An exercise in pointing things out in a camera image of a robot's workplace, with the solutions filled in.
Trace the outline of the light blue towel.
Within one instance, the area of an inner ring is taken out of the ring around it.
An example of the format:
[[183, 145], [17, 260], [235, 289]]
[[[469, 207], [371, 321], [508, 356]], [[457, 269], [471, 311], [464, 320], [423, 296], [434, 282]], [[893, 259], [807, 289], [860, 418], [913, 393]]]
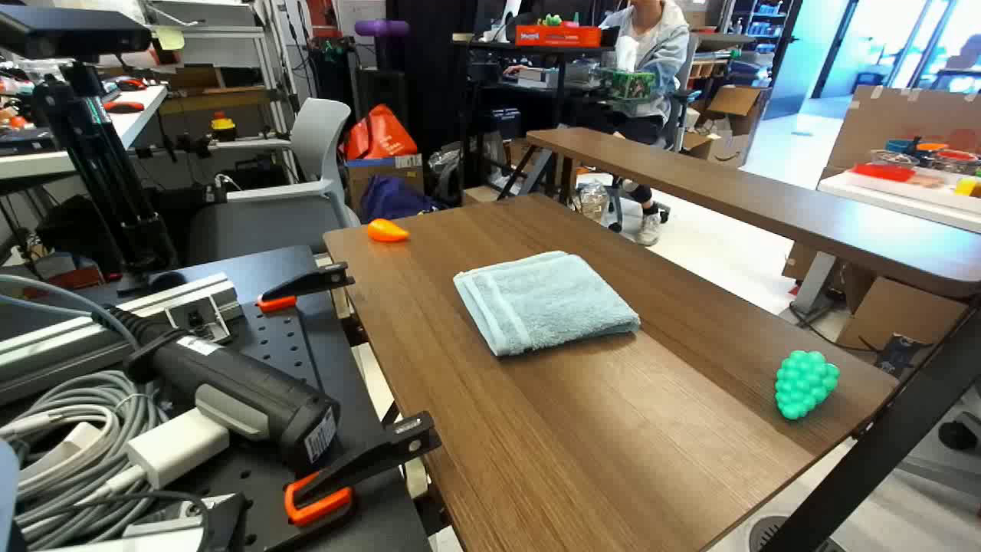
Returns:
[[495, 356], [631, 336], [640, 315], [579, 254], [544, 253], [455, 277], [455, 289]]

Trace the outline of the orange carrot toy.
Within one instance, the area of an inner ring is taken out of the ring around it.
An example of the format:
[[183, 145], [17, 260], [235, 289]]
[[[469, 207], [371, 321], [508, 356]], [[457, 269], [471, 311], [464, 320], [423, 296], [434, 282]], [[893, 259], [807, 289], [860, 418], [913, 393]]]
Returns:
[[412, 234], [404, 226], [399, 226], [397, 222], [376, 217], [365, 226], [371, 242], [384, 242], [384, 247], [397, 247], [397, 242], [407, 242]]

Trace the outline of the orange bag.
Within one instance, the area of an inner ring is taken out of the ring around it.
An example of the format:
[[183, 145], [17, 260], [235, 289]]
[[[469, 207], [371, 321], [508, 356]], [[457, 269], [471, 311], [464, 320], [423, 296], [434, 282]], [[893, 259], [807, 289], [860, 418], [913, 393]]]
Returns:
[[348, 159], [391, 159], [414, 154], [416, 140], [403, 127], [397, 111], [391, 105], [374, 105], [351, 131], [343, 140]]

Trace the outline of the black perforated mounting board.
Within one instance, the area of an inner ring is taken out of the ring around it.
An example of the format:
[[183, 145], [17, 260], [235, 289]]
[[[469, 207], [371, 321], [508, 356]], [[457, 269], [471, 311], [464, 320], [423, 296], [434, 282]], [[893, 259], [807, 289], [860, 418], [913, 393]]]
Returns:
[[384, 427], [351, 356], [305, 382], [188, 325], [121, 306], [112, 315], [137, 338], [126, 365], [134, 382], [167, 382], [293, 474], [279, 507], [258, 509], [263, 522], [289, 525], [271, 552], [430, 552], [399, 467], [440, 446], [434, 425]]

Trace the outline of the grey office chair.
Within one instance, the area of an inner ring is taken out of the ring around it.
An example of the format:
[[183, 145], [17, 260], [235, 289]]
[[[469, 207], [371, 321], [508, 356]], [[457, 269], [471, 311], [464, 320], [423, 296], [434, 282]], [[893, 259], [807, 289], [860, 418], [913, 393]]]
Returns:
[[289, 131], [289, 152], [305, 172], [296, 183], [227, 192], [189, 222], [188, 260], [221, 260], [268, 250], [305, 247], [321, 253], [328, 231], [358, 223], [348, 203], [337, 145], [354, 107], [334, 98], [306, 98]]

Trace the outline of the black orange clamp far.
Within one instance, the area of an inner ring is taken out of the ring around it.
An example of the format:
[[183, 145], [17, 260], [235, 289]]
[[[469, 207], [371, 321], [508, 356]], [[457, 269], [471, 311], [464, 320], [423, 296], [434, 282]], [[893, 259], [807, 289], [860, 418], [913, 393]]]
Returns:
[[343, 264], [317, 267], [312, 272], [296, 277], [271, 291], [263, 291], [256, 306], [268, 315], [286, 313], [298, 303], [300, 296], [331, 291], [354, 287], [354, 277]]

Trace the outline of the black orange clamp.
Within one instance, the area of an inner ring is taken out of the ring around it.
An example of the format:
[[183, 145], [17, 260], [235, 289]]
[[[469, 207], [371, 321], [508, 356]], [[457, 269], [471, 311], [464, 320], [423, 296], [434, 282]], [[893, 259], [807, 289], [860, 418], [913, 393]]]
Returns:
[[423, 456], [442, 446], [434, 414], [420, 410], [392, 425], [379, 441], [337, 456], [334, 462], [296, 478], [283, 492], [286, 520], [296, 529], [310, 529], [328, 515], [343, 512], [354, 504], [354, 489], [363, 478], [374, 478], [397, 469], [414, 456]]
[[268, 315], [286, 313], [298, 303], [300, 296], [331, 291], [354, 287], [354, 277], [343, 264], [317, 267], [312, 272], [296, 277], [271, 291], [263, 291], [256, 306]]

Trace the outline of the black orange clamp near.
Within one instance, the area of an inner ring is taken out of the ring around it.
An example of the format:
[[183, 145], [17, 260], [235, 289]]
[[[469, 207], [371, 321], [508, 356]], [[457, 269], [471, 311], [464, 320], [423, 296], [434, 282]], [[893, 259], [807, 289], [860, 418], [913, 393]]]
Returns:
[[414, 456], [423, 456], [442, 446], [434, 414], [420, 410], [392, 425], [379, 441], [337, 456], [334, 462], [296, 478], [283, 492], [286, 520], [296, 529], [310, 529], [328, 515], [343, 512], [354, 504], [354, 489], [363, 478], [374, 478], [397, 469]]

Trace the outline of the black handheld scanner device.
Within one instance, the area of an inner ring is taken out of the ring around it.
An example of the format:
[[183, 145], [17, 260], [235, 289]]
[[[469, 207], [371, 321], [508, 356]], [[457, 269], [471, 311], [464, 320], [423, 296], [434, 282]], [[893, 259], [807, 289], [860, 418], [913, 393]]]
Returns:
[[248, 441], [271, 441], [296, 475], [317, 469], [337, 439], [341, 404], [331, 397], [180, 330], [144, 331], [130, 374], [164, 379], [213, 422]]

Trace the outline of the seated person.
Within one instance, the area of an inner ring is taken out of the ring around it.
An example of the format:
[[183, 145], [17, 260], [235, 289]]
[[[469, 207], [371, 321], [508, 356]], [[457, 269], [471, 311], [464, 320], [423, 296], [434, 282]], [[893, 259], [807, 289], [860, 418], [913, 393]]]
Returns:
[[627, 0], [600, 23], [614, 33], [614, 68], [622, 73], [651, 73], [657, 96], [651, 101], [606, 101], [598, 111], [603, 131], [676, 149], [677, 105], [671, 93], [685, 87], [690, 64], [690, 25], [676, 0]]

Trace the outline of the green grape bunch toy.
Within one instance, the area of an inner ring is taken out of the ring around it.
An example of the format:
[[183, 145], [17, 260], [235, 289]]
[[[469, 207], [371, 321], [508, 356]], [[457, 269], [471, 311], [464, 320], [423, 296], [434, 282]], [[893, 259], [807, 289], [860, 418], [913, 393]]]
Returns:
[[782, 422], [804, 422], [820, 410], [839, 383], [839, 367], [820, 350], [790, 350], [774, 379], [774, 401]]

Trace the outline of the long wooden shelf board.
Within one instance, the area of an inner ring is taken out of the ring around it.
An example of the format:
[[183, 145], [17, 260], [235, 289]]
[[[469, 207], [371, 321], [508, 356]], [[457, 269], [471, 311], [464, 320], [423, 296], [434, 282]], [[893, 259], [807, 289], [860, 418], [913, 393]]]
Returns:
[[657, 152], [594, 128], [527, 136], [533, 149], [657, 188], [702, 208], [787, 238], [906, 287], [973, 302], [981, 296], [981, 238], [860, 200], [782, 183], [707, 159]]

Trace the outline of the cardboard box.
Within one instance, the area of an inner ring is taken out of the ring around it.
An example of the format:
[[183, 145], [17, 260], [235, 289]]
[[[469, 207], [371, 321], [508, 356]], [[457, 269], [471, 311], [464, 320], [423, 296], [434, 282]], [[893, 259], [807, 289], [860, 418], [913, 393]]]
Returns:
[[893, 338], [935, 347], [963, 320], [965, 303], [877, 277], [838, 343], [882, 350]]

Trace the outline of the aluminium extrusion rail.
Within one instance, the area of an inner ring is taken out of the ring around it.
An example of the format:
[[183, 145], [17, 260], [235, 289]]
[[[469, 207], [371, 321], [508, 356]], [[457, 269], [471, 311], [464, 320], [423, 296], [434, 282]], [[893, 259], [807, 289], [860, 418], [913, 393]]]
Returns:
[[[227, 342], [241, 315], [233, 282], [223, 272], [124, 302], [124, 311], [202, 338]], [[64, 320], [0, 342], [0, 388], [19, 400], [74, 374], [124, 358], [130, 343], [74, 306]]]

